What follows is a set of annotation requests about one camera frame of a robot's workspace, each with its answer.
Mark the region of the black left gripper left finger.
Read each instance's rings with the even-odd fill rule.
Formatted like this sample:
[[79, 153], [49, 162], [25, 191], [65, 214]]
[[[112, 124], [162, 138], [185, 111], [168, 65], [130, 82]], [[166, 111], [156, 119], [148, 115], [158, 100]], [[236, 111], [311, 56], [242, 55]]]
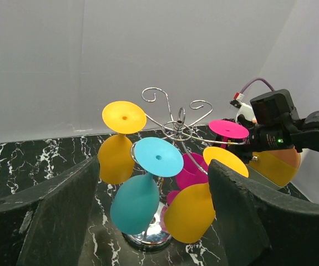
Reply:
[[88, 158], [0, 199], [0, 265], [78, 265], [99, 178]]

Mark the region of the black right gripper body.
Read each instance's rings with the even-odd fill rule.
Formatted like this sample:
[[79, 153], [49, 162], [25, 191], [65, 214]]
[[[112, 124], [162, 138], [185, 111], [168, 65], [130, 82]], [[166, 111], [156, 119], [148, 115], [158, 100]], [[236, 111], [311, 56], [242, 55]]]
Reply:
[[249, 163], [254, 152], [287, 150], [293, 148], [290, 133], [282, 123], [264, 125], [253, 123], [238, 116], [238, 122], [249, 131], [249, 136], [243, 145], [237, 145], [236, 156], [244, 163]]

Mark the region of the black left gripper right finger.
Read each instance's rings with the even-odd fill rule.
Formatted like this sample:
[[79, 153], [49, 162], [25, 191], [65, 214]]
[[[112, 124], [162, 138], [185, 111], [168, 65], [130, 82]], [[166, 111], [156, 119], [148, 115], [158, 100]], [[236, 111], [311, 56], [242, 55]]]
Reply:
[[319, 265], [319, 204], [212, 160], [209, 189], [226, 265]]

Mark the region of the pink wine glass front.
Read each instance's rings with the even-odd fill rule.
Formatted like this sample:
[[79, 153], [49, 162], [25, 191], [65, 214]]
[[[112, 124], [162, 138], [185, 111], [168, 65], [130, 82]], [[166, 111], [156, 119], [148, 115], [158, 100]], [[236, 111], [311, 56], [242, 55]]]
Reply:
[[249, 136], [247, 128], [227, 120], [213, 120], [209, 122], [209, 128], [223, 137], [223, 142], [228, 139], [246, 139]]

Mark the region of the orange wine glass front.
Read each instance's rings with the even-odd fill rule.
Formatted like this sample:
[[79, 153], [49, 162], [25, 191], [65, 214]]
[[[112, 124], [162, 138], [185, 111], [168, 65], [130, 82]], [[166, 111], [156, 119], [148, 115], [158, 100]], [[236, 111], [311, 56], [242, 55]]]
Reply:
[[[206, 163], [215, 159], [228, 168], [249, 176], [246, 165], [232, 152], [220, 147], [207, 147], [203, 151]], [[174, 198], [164, 213], [164, 224], [174, 239], [190, 244], [197, 242], [215, 218], [209, 183], [191, 185]]]

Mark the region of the orange wine glass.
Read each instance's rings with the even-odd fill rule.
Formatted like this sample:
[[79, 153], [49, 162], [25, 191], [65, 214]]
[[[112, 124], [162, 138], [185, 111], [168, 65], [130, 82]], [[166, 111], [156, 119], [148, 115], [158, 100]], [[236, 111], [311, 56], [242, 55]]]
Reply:
[[128, 180], [133, 173], [134, 160], [130, 155], [133, 143], [127, 135], [141, 131], [147, 118], [136, 104], [115, 101], [103, 109], [102, 119], [116, 134], [107, 138], [99, 148], [99, 177], [105, 183], [118, 185]]
[[[220, 147], [207, 147], [203, 151], [206, 163], [215, 159], [228, 168], [249, 176], [246, 165], [232, 152]], [[174, 198], [164, 213], [164, 224], [174, 239], [190, 244], [197, 242], [215, 218], [209, 183], [191, 185]]]

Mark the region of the blue wine glass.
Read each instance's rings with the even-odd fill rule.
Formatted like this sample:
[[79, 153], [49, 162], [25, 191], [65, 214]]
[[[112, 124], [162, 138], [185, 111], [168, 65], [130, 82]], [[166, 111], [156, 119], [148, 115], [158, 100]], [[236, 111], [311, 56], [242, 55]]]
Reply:
[[146, 173], [125, 181], [110, 208], [113, 224], [129, 235], [145, 231], [158, 209], [160, 196], [154, 176], [174, 177], [184, 167], [179, 150], [157, 137], [138, 141], [134, 146], [134, 156]]

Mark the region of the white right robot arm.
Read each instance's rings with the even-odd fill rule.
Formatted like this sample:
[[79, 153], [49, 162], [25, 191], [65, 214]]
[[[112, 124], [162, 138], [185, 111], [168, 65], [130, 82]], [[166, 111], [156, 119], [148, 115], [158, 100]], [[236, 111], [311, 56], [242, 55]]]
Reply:
[[243, 114], [238, 122], [248, 129], [249, 136], [243, 145], [233, 146], [232, 152], [248, 163], [254, 152], [287, 150], [294, 148], [319, 152], [319, 111], [299, 118], [291, 94], [286, 89], [264, 93], [250, 100], [256, 123]]

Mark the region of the white orange cylindrical container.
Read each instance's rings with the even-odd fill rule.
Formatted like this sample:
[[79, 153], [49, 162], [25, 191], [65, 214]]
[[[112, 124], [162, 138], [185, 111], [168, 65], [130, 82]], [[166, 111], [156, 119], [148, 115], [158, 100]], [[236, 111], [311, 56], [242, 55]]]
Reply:
[[294, 148], [254, 152], [253, 156], [247, 165], [249, 178], [275, 190], [288, 185], [301, 164], [301, 155]]

